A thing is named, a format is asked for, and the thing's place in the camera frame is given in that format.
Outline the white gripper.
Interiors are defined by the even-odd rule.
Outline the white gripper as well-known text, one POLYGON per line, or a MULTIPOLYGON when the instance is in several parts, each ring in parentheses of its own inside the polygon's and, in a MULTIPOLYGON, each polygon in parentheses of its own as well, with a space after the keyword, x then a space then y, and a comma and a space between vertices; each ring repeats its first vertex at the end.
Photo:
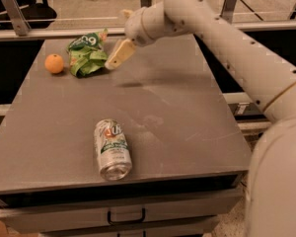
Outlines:
POLYGON ((183 29, 166 16, 163 2, 142 7, 135 12, 123 9, 121 15, 127 19, 124 27, 127 39, 116 42, 105 63, 105 68, 109 70, 117 69, 133 55, 136 45, 146 46, 160 38, 175 37, 183 33, 183 29))

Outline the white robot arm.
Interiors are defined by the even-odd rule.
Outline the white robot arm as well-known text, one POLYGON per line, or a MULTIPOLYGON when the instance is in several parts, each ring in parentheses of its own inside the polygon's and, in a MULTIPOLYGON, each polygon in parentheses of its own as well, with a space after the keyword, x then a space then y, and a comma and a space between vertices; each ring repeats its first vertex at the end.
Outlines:
POLYGON ((194 34, 268 118, 250 164, 245 237, 296 237, 296 66, 234 28, 206 0, 163 0, 126 17, 126 38, 114 47, 108 69, 138 46, 194 34))

